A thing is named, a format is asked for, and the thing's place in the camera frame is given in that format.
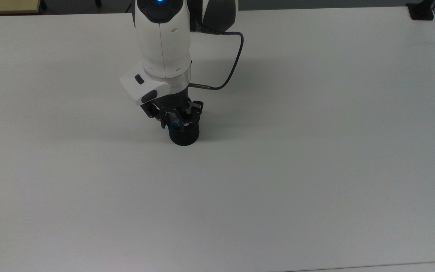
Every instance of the gray floor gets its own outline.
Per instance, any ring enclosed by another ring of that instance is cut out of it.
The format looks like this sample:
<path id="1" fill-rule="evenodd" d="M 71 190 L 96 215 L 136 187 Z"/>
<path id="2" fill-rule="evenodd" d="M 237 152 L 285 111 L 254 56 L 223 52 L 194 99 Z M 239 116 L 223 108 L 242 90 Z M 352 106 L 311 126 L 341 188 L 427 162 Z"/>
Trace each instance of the gray floor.
<path id="1" fill-rule="evenodd" d="M 94 14 L 125 12 L 133 0 L 102 0 L 97 7 L 94 0 L 45 0 L 46 11 L 41 14 Z M 309 9 L 404 6 L 420 0 L 239 0 L 240 10 Z"/>

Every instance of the cable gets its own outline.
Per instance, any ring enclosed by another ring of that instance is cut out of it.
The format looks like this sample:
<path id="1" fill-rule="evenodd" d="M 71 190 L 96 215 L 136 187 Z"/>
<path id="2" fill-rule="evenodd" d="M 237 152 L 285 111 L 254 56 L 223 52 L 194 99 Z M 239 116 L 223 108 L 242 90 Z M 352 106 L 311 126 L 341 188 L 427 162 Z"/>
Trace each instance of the cable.
<path id="1" fill-rule="evenodd" d="M 215 35 L 236 35 L 236 36 L 240 36 L 241 38 L 241 44 L 239 46 L 239 51 L 238 54 L 236 55 L 236 60 L 234 61 L 233 64 L 233 68 L 231 69 L 231 72 L 229 73 L 228 78 L 226 79 L 226 81 L 219 87 L 211 87 L 209 85 L 202 85 L 202 84 L 195 84 L 195 83 L 190 83 L 189 87 L 192 88 L 203 88 L 206 90 L 220 90 L 222 88 L 224 88 L 228 83 L 229 80 L 231 79 L 231 77 L 233 76 L 234 70 L 236 69 L 236 66 L 238 64 L 239 61 L 239 57 L 241 55 L 241 51 L 243 51 L 243 45 L 245 43 L 245 37 L 243 36 L 243 33 L 241 32 L 236 32 L 236 31 L 231 31 L 231 32 L 222 32 L 222 31 L 216 31 L 216 30 L 212 30 L 211 28 L 203 25 L 197 18 L 197 16 L 195 16 L 195 14 L 192 14 L 194 18 L 196 18 L 196 22 L 203 28 L 205 28 L 208 32 L 210 32 L 210 34 L 215 34 Z"/>
<path id="2" fill-rule="evenodd" d="M 128 12 L 128 10 L 130 9 L 131 6 L 132 6 L 132 2 L 130 3 L 130 5 L 128 5 L 128 8 L 126 9 L 125 13 Z"/>

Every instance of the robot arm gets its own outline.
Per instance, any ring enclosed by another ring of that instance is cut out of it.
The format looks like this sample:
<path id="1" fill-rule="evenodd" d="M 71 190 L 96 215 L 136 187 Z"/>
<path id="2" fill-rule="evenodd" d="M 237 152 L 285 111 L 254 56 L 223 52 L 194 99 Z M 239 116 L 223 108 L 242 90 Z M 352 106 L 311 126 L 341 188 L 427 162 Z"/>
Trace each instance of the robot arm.
<path id="1" fill-rule="evenodd" d="M 142 59 L 120 80 L 148 117 L 168 127 L 174 143 L 190 145 L 199 137 L 204 105 L 188 97 L 190 32 L 226 31 L 234 23 L 237 0 L 136 0 L 135 4 Z"/>

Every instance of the table surface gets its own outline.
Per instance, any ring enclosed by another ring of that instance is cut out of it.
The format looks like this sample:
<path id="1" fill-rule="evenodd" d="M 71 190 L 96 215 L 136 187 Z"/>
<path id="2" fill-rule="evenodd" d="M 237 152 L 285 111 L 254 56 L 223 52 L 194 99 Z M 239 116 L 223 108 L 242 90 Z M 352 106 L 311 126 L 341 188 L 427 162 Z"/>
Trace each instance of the table surface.
<path id="1" fill-rule="evenodd" d="M 240 12 L 242 58 L 171 143 L 127 97 L 130 14 L 0 17 L 0 271 L 435 262 L 435 20 Z M 237 37 L 193 34 L 217 85 Z"/>
<path id="2" fill-rule="evenodd" d="M 36 13 L 40 0 L 0 0 L 0 14 Z"/>
<path id="3" fill-rule="evenodd" d="M 435 263 L 343 268 L 330 272 L 435 272 Z"/>

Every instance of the black base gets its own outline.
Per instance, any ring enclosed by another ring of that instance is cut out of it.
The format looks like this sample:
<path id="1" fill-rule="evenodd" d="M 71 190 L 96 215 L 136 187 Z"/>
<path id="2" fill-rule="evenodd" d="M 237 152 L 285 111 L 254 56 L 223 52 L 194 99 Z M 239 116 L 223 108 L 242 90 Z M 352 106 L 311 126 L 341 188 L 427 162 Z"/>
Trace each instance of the black base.
<path id="1" fill-rule="evenodd" d="M 416 21 L 432 21 L 434 19 L 434 13 L 430 6 L 421 4 L 407 4 L 409 8 L 409 14 L 412 20 Z"/>
<path id="2" fill-rule="evenodd" d="M 199 138 L 199 123 L 195 125 L 184 126 L 183 130 L 169 129 L 169 137 L 176 145 L 188 146 L 193 144 Z"/>

